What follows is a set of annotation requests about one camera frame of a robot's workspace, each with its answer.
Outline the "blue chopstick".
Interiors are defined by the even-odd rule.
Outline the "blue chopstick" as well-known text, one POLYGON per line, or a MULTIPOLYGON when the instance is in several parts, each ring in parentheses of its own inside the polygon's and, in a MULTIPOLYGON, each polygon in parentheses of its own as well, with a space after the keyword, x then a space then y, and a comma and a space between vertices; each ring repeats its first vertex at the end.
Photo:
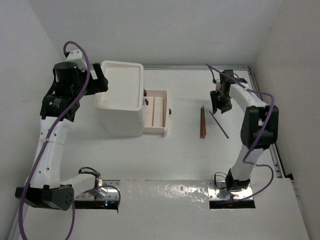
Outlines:
POLYGON ((227 139, 230 139, 229 135, 227 134, 227 132, 224 130, 224 128, 222 127, 222 125, 219 123, 219 121, 217 120, 217 118, 214 116, 214 114, 209 111, 210 115, 213 117, 213 119, 215 120, 215 122, 217 123, 218 127, 220 128, 220 130, 222 131, 222 133, 225 135, 225 137, 227 139))

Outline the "orange chopstick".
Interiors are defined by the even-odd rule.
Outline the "orange chopstick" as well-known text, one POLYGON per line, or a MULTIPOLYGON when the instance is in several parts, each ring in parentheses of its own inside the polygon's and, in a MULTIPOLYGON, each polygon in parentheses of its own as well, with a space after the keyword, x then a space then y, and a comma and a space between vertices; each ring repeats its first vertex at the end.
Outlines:
POLYGON ((206 120, 205 120, 205 108, 204 106, 201 107, 201 121, 202 121, 202 134, 201 138, 205 139, 206 138, 206 120))

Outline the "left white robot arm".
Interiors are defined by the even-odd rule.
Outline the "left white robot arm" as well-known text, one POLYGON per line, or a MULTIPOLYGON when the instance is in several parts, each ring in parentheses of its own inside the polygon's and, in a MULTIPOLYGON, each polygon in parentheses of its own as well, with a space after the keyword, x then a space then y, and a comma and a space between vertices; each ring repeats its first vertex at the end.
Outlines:
POLYGON ((59 62, 52 69, 53 82, 43 97, 40 109, 40 135, 36 151, 39 153, 44 143, 47 145, 23 200, 31 207, 66 211, 76 196, 96 186, 97 173, 79 172, 65 182, 60 179, 64 144, 80 103, 77 102, 64 116, 61 113, 77 98, 85 81, 88 81, 85 95, 108 90, 108 80, 101 65, 94 63, 92 66, 96 78, 72 61, 59 62))

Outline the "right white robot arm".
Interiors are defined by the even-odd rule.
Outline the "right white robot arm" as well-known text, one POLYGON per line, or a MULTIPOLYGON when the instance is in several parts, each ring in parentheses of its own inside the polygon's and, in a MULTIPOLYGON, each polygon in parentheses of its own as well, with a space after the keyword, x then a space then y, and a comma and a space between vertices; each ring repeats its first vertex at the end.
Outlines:
POLYGON ((240 129, 242 147, 235 164, 225 178, 227 191, 240 191, 251 182, 251 173, 258 167, 263 152, 278 139, 279 109, 272 94, 253 90, 244 78, 236 78, 233 70, 219 71, 210 92, 212 113, 232 109, 235 101, 244 113, 240 129))

